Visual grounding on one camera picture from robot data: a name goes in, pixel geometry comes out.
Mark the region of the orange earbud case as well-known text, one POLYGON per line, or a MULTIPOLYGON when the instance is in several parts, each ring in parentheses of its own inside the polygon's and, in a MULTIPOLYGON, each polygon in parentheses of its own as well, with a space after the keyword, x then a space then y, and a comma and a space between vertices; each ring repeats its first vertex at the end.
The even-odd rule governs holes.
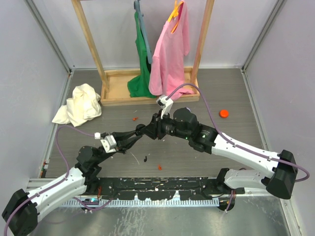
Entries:
POLYGON ((229 116, 229 112, 227 110, 220 110, 219 116, 221 118, 227 118, 229 116))

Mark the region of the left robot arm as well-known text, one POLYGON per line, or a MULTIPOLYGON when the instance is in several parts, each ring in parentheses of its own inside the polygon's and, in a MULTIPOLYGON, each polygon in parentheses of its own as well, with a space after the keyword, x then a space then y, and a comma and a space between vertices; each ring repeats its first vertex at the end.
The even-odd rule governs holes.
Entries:
POLYGON ((1 216, 5 221, 3 234, 11 231, 15 236, 26 236, 52 210, 81 194, 92 195, 98 190, 100 163, 116 153, 126 153, 142 135, 135 131, 95 133, 100 147, 83 146, 74 167, 67 166, 66 173, 46 185, 31 191, 15 191, 1 216))

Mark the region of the black earbud case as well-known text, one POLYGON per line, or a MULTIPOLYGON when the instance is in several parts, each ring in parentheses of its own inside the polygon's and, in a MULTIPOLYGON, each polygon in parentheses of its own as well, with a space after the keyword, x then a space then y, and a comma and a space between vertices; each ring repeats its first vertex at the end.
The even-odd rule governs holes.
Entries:
POLYGON ((146 128, 146 125, 144 124, 139 124, 136 126, 136 130, 135 130, 135 135, 136 136, 141 136, 141 135, 144 135, 145 133, 145 128, 146 128))

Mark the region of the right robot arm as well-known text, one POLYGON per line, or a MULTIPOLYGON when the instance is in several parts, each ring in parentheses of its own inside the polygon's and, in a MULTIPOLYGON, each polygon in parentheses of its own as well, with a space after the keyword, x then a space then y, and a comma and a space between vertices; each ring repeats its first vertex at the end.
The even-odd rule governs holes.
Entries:
POLYGON ((153 140, 160 140, 165 135, 185 139, 198 152, 226 157, 249 167, 248 170, 221 169, 216 181, 220 193, 247 187, 265 189, 280 199, 291 198, 298 170, 290 151, 276 153, 239 142, 199 123, 187 108, 177 109, 173 118, 154 114, 148 125, 138 125, 136 130, 153 140))

